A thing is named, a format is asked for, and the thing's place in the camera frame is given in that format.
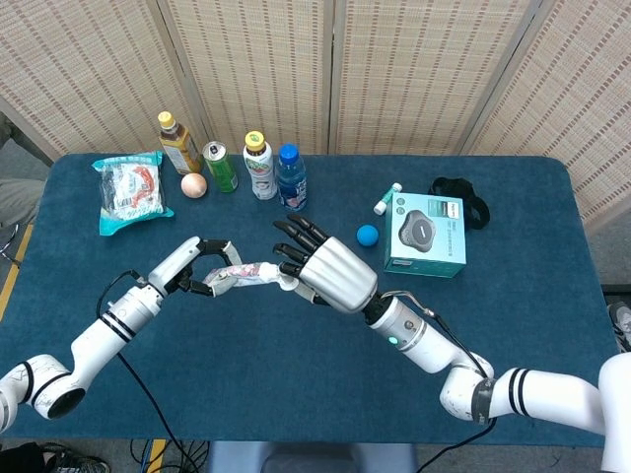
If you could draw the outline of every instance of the white bottle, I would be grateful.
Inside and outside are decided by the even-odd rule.
[[[272,148],[260,131],[250,131],[245,135],[244,160],[256,198],[268,200],[274,197],[278,187]]]

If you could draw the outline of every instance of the speaker image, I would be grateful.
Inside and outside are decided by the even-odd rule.
[[[398,239],[405,246],[411,246],[422,253],[432,249],[436,225],[420,210],[411,210],[398,231]]]

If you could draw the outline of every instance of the snack bag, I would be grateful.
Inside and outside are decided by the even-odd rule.
[[[161,152],[117,156],[96,161],[101,174],[99,233],[109,237],[134,222],[171,217],[160,185]]]

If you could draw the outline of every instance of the egg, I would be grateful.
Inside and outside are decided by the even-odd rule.
[[[207,188],[206,179],[201,174],[192,172],[181,179],[181,191],[191,199],[198,199],[204,195]]]

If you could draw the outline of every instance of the blue table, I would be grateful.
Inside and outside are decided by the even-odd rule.
[[[104,155],[70,155],[52,168],[26,260],[0,325],[0,372],[49,353],[72,367],[70,343],[94,320],[95,302],[118,273],[147,274],[191,236],[229,238],[244,261],[278,262],[288,241],[271,226],[285,212],[254,198],[236,162],[234,194],[189,200],[163,166],[171,219],[99,236]],[[412,291],[448,321],[499,375],[511,367],[574,374],[596,383],[615,353],[602,295],[563,166],[538,157],[306,157],[305,215],[339,237],[380,275],[380,288]],[[373,206],[394,181],[427,191],[463,176],[491,209],[467,234],[467,266],[453,279],[384,273],[384,239],[363,248],[357,228],[384,217]],[[221,265],[197,266],[200,278]],[[118,297],[130,285],[120,283]],[[480,427],[450,417],[438,395],[446,372],[428,375],[398,354],[363,316],[312,306],[276,287],[242,288],[216,300],[177,293],[124,355],[140,372],[174,431],[186,439],[453,442]],[[165,432],[116,360],[64,419],[21,407],[14,437],[148,438]],[[598,436],[516,416],[483,442],[599,445]]]

